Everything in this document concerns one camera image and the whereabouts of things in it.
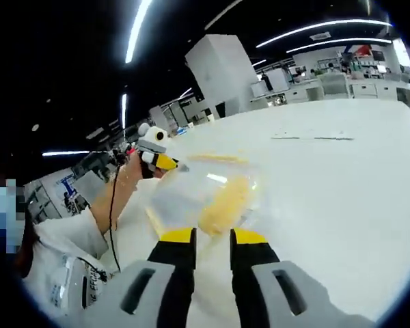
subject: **robot eye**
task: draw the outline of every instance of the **robot eye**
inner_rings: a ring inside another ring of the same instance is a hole
[[[161,141],[162,139],[164,139],[164,133],[162,132],[158,132],[156,135],[156,140]]]

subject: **black ceiling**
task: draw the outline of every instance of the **black ceiling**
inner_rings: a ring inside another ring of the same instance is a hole
[[[252,62],[268,59],[271,63],[290,57],[286,51],[310,43],[308,36],[314,33],[329,31],[333,38],[375,37],[381,28],[336,26],[256,48],[281,33],[335,18],[386,19],[373,1],[368,15],[366,1],[361,0],[243,0],[205,31],[233,0],[153,0],[133,60],[125,64],[140,2],[24,1],[9,15],[10,76],[0,111],[12,118],[6,146],[22,152],[24,143],[25,152],[41,165],[35,175],[68,165],[47,165],[53,159],[41,159],[41,152],[91,150],[94,144],[85,136],[120,117],[123,93],[128,94],[126,121],[132,124],[151,107],[193,86],[185,55],[206,33],[235,34]],[[34,124],[40,128],[31,132]]]

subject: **sleeve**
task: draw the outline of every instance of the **sleeve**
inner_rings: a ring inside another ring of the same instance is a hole
[[[107,242],[88,207],[73,217],[48,219],[38,224],[37,229],[55,238],[66,238],[97,259],[108,250]]]

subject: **clear plastic bag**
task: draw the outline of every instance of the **clear plastic bag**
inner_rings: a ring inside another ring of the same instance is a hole
[[[161,237],[179,228],[199,227],[219,236],[256,220],[264,197],[258,170],[247,161],[228,156],[192,156],[185,168],[168,172],[146,206]]]

